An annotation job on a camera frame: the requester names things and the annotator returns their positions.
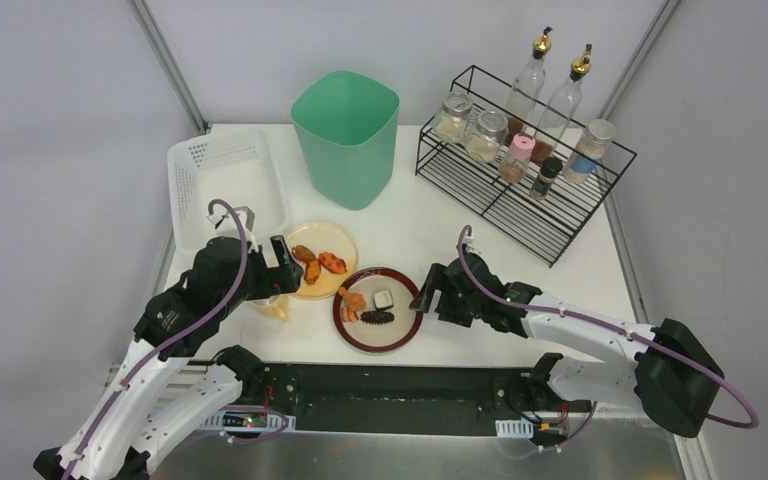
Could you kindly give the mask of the cream plate with leaf pattern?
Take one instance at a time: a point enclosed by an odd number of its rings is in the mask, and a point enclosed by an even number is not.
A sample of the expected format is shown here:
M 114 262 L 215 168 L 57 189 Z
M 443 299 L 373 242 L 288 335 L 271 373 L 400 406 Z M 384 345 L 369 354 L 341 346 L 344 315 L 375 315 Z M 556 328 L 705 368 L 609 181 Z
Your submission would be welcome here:
M 332 222 L 309 222 L 290 231 L 285 239 L 290 249 L 296 245 L 304 245 L 312 250 L 317 257 L 321 252 L 332 252 L 342 258 L 348 271 L 343 275 L 334 275 L 321 266 L 321 276 L 314 285 L 307 285 L 302 278 L 296 298 L 318 300 L 333 296 L 341 284 L 357 270 L 359 260 L 356 245 L 341 226 Z

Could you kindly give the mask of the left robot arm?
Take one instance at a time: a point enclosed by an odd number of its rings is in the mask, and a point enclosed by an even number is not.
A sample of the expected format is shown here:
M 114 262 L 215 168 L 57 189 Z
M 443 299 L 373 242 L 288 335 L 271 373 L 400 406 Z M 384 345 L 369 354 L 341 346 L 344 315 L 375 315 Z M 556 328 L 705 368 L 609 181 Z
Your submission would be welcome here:
M 270 239 L 276 265 L 268 266 L 254 240 L 215 237 L 192 266 L 151 298 L 111 384 L 91 416 L 64 445 L 33 462 L 44 479 L 147 479 L 197 426 L 237 400 L 263 367 L 239 345 L 226 347 L 186 394 L 151 412 L 221 322 L 245 302 L 296 292 L 302 268 L 283 236 Z

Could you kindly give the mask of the red rimmed plate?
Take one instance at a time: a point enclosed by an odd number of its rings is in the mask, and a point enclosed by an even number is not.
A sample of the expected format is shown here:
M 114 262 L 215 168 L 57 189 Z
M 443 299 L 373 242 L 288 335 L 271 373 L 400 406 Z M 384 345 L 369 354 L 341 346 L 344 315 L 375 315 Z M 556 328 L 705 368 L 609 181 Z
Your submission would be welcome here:
M 343 323 L 340 309 L 346 305 L 337 290 L 332 301 L 333 322 L 340 336 L 352 347 L 367 353 L 383 354 L 403 347 L 417 334 L 423 314 L 412 311 L 409 304 L 420 289 L 405 274 L 387 267 L 367 268 L 352 274 L 340 287 L 364 296 L 367 306 L 358 311 L 359 316 L 364 311 L 376 310 L 373 293 L 377 290 L 389 289 L 395 301 L 389 309 L 395 315 L 393 323 L 370 325 L 361 320 Z

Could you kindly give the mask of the pink lid spice shaker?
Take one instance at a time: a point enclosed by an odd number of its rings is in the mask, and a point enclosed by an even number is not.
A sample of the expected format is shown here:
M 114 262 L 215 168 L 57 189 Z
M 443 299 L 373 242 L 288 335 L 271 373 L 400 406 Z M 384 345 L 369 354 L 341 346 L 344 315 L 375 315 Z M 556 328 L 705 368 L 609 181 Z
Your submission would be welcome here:
M 536 140 L 531 135 L 516 134 L 499 164 L 499 177 L 509 183 L 518 183 L 523 180 L 535 146 Z

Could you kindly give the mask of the glass jar with rice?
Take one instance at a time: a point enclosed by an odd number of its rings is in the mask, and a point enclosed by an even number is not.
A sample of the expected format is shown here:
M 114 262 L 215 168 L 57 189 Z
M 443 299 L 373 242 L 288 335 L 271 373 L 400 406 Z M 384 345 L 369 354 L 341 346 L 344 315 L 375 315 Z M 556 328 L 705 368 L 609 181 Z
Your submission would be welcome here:
M 504 113 L 495 110 L 480 112 L 470 130 L 465 143 L 468 156 L 479 163 L 494 161 L 501 148 L 508 129 L 508 119 Z

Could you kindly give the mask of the black wire rack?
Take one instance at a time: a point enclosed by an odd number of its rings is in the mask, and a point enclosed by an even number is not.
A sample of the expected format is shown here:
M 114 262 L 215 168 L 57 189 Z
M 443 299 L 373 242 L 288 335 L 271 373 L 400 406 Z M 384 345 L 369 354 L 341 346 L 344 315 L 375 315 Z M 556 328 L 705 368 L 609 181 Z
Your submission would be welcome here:
M 582 184 L 558 178 L 543 200 L 529 195 L 539 167 L 528 166 L 517 183 L 501 179 L 500 160 L 482 163 L 472 159 L 461 144 L 441 140 L 429 118 L 418 136 L 415 175 L 477 214 L 535 254 L 554 265 L 601 209 L 637 152 L 612 141 L 605 156 Z

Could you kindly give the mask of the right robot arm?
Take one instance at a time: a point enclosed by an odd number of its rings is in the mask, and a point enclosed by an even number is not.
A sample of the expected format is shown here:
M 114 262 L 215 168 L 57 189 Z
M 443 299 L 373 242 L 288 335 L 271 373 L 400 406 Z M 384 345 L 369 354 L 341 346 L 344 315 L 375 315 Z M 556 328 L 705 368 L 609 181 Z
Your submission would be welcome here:
M 501 333 L 586 354 L 582 361 L 550 352 L 531 376 L 563 400 L 628 407 L 681 437 L 699 434 L 720 390 L 701 370 L 721 375 L 722 369 L 683 323 L 651 326 L 571 313 L 536 286 L 502 282 L 474 253 L 432 264 L 410 308 L 464 327 L 479 319 Z

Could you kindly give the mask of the sushi roll piece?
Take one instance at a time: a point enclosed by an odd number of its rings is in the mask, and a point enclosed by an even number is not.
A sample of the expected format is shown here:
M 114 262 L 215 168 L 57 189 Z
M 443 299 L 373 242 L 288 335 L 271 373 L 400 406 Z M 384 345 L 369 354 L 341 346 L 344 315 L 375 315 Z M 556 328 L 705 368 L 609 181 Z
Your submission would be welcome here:
M 395 305 L 394 297 L 389 289 L 377 290 L 373 293 L 373 304 L 376 310 L 389 310 Z

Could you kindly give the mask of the silver lid spice jar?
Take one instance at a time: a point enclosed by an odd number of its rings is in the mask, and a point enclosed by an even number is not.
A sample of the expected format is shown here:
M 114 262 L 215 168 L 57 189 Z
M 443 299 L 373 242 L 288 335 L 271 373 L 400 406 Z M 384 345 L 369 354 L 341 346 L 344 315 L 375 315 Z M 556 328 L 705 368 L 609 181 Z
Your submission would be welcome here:
M 562 171 L 566 181 L 574 185 L 583 184 L 600 164 L 616 134 L 616 127 L 608 120 L 589 122 Z

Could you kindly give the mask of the fried chicken wing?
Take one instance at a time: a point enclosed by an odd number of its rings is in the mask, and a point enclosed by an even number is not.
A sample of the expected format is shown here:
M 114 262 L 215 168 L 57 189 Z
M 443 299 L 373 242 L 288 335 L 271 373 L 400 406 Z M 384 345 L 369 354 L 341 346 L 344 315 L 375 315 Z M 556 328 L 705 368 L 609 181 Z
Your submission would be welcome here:
M 291 249 L 292 256 L 304 266 L 304 282 L 314 285 L 321 276 L 321 264 L 317 255 L 304 245 L 296 245 Z

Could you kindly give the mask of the green plastic bin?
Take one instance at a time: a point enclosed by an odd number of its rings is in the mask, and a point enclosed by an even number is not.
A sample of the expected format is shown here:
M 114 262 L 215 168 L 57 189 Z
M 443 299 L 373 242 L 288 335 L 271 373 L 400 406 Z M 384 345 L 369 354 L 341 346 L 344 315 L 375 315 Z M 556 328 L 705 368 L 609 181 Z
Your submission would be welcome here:
M 290 115 L 313 187 L 348 209 L 369 206 L 393 173 L 400 98 L 347 70 L 310 85 Z

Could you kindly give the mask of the glass jar with grains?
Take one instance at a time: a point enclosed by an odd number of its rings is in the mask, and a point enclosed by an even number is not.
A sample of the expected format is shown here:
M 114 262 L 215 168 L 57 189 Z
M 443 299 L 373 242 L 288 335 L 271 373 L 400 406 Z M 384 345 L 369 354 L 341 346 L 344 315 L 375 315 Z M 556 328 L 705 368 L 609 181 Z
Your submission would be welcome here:
M 450 92 L 433 122 L 433 132 L 447 143 L 461 143 L 467 136 L 473 102 L 468 95 Z

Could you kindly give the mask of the black lid pepper shaker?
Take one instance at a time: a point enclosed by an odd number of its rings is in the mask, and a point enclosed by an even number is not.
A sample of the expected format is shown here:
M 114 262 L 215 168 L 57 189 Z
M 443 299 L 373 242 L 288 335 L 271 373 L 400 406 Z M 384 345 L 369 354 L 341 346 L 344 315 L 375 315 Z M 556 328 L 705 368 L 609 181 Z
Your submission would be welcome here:
M 557 157 L 550 156 L 545 159 L 529 191 L 530 197 L 535 200 L 545 199 L 563 166 L 563 161 Z

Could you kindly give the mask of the fried chicken nugget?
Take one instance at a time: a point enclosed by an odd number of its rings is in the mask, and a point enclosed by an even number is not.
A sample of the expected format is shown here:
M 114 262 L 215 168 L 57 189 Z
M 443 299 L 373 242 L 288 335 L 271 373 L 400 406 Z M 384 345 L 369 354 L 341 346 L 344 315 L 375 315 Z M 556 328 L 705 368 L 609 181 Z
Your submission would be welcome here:
M 351 292 L 345 287 L 340 287 L 338 294 L 342 297 L 346 308 L 351 312 L 362 311 L 367 306 L 364 296 L 360 293 Z

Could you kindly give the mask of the gold spout oil bottle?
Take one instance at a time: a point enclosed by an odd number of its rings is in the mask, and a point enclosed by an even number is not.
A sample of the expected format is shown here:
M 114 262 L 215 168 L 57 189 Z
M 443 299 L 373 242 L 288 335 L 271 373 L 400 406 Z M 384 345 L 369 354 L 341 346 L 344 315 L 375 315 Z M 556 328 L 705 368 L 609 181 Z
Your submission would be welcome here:
M 545 82 L 545 56 L 552 48 L 550 33 L 553 28 L 547 26 L 536 38 L 531 47 L 531 55 L 515 77 L 504 109 L 509 113 L 505 144 L 510 144 L 513 137 L 525 129 L 536 106 L 536 100 Z

